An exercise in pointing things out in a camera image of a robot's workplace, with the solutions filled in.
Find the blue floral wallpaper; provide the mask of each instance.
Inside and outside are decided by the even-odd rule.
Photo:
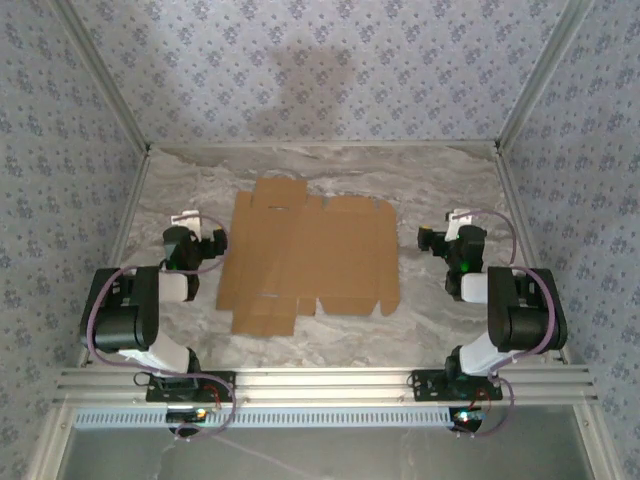
[[[150,142],[496,138],[565,0],[74,0]]]
[[[509,154],[573,349],[640,479],[640,4],[596,0]]]
[[[0,478],[21,478],[139,155],[44,0],[0,2]]]

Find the patterned wallpaper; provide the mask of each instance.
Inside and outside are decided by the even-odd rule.
[[[73,1],[150,142],[492,139],[565,0]]]
[[[0,2],[0,479],[17,479],[53,369],[79,353],[93,271],[139,156],[45,0]]]
[[[596,0],[510,157],[571,346],[640,479],[640,4]]]

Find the flattened cardboard box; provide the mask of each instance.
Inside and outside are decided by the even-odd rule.
[[[307,195],[307,182],[259,178],[238,192],[216,308],[232,333],[293,335],[296,315],[383,315],[400,302],[396,214],[367,197]]]

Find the glass panel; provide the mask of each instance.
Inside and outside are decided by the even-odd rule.
[[[494,410],[496,421],[502,412]],[[232,428],[223,435],[323,480],[593,478],[571,407],[518,407],[489,438],[457,438],[444,428]],[[63,465],[65,480],[304,478],[215,438],[175,442],[165,429],[76,430]]]

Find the white marble table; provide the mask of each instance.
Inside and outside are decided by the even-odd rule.
[[[231,335],[231,312],[215,310],[220,271],[203,275],[195,301],[162,304],[161,326],[191,346],[203,367],[392,367],[441,365],[453,347],[479,335],[486,307],[454,302],[444,291],[446,265],[417,249],[419,225],[446,227],[454,207],[507,213],[488,148],[219,147],[153,150],[123,257],[123,265],[157,264],[169,216],[187,209],[228,226],[238,190],[260,176],[304,178],[317,195],[384,198],[397,212],[402,300],[388,317],[298,317],[292,337]],[[485,264],[505,265],[509,230],[497,218],[474,221],[489,230]]]

